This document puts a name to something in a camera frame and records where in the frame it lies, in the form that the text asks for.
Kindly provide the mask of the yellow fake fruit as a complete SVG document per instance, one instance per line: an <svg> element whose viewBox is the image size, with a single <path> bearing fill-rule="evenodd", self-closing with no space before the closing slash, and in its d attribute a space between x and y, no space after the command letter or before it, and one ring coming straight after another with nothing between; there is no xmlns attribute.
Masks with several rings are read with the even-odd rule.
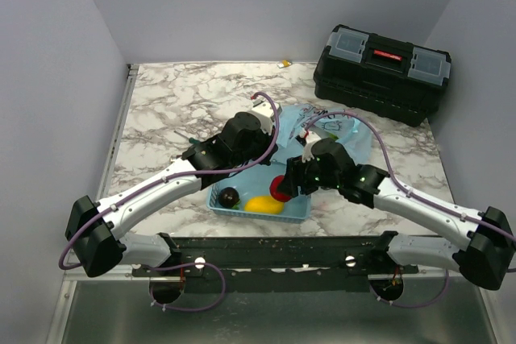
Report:
<svg viewBox="0 0 516 344"><path fill-rule="evenodd" d="M249 199L243 209L250 213L278 215L284 207L285 203L276 201L271 196L258 196Z"/></svg>

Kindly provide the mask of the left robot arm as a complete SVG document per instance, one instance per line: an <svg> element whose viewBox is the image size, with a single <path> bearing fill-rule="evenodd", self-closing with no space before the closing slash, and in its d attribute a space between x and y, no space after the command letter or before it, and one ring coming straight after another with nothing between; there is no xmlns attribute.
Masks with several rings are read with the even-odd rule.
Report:
<svg viewBox="0 0 516 344"><path fill-rule="evenodd" d="M94 278L119 264L141 263L163 276L173 274L179 257L172 239L165 234L131 234L131 229L178 199L268 163L277 149L279 129L276 111L239 112L220 133L190 146L164 170L133 188L99 201L89 196L75 200L64 236L65 250L78 261L67 265L60 258L60 269L80 267Z"/></svg>

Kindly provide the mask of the smooth red fake apple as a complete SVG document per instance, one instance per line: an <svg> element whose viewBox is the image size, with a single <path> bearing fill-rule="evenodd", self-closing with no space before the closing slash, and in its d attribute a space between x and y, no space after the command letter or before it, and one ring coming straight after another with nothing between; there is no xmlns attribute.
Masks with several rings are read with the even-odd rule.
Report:
<svg viewBox="0 0 516 344"><path fill-rule="evenodd" d="M273 199L275 199L276 201L286 203L286 202L290 201L292 199L292 197L290 195L287 195L287 194L279 191L278 187L283 180L284 180L283 175L276 176L272 180L272 182L269 186L269 193L270 193L271 197Z"/></svg>

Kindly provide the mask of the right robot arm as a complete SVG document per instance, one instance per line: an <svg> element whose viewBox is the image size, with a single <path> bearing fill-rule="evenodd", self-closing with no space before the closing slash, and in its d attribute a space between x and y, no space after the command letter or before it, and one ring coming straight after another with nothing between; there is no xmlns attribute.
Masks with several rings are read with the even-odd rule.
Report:
<svg viewBox="0 0 516 344"><path fill-rule="evenodd" d="M335 189L347 201L406 218L434 236L394 233L372 251L372 266L387 273L398 265L422 265L459 272L470 283L498 290L515 254L515 237L506 215L495 207L484 211L442 201L403 184L387 171L355 164L333 139L305 146L288 159L283 177L271 184L287 199Z"/></svg>

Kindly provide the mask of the light blue plastic bag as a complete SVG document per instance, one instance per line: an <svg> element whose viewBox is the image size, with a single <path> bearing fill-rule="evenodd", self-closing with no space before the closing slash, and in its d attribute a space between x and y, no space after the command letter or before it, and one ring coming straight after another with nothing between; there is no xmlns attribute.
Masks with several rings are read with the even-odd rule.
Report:
<svg viewBox="0 0 516 344"><path fill-rule="evenodd" d="M301 128L316 115L327 111L310 104L285 106L280 114L278 150L273 160L286 164L290 157L302 154L303 146L295 139ZM365 164L371 154L372 132L357 118L331 115L318 120L311 128L321 138L332 138L344 146L356 164Z"/></svg>

